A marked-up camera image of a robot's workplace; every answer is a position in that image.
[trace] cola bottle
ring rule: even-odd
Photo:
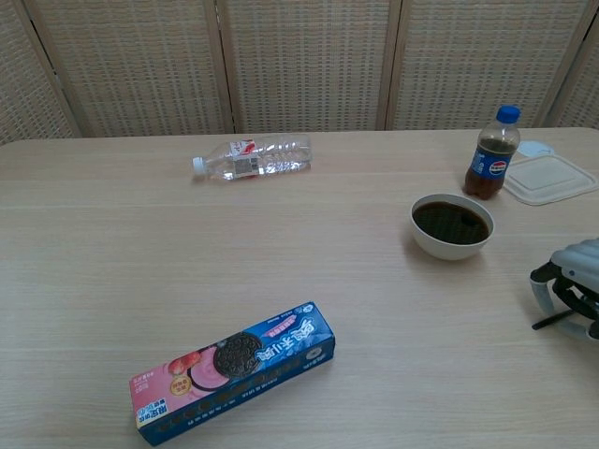
[[[497,120],[478,135],[475,157],[466,173],[467,195],[489,199],[503,187],[505,171],[520,144],[520,132],[515,126],[519,116],[516,106],[503,105],[497,111]]]

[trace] oreo package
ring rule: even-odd
[[[129,381],[139,432],[157,445],[333,357],[335,336],[307,302]]]

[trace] white bowl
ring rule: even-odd
[[[425,204],[437,202],[455,204],[456,206],[462,206],[463,208],[474,212],[485,221],[485,224],[489,228],[489,236],[486,239],[471,245],[448,243],[430,236],[420,229],[414,221],[414,211]],[[420,198],[412,205],[412,208],[410,209],[410,221],[412,222],[412,235],[414,236],[414,239],[420,248],[430,255],[444,260],[465,259],[466,257],[470,257],[471,255],[478,253],[480,249],[489,241],[490,236],[492,236],[493,230],[495,229],[495,222],[493,221],[493,217],[490,215],[490,212],[487,209],[472,199],[452,194],[435,194]]]

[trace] dark liquid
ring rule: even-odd
[[[413,217],[420,229],[447,243],[472,245],[489,236],[489,227],[480,216],[445,201],[420,206]]]
[[[517,146],[494,138],[483,138],[477,150],[484,154],[514,154]],[[466,173],[464,192],[466,195],[476,195],[481,199],[489,199],[504,186],[504,177],[488,180],[478,175],[472,168]]]

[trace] plastic water bottle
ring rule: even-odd
[[[227,181],[269,176],[310,166],[312,150],[305,134],[280,134],[223,143],[206,157],[194,157],[196,176]]]

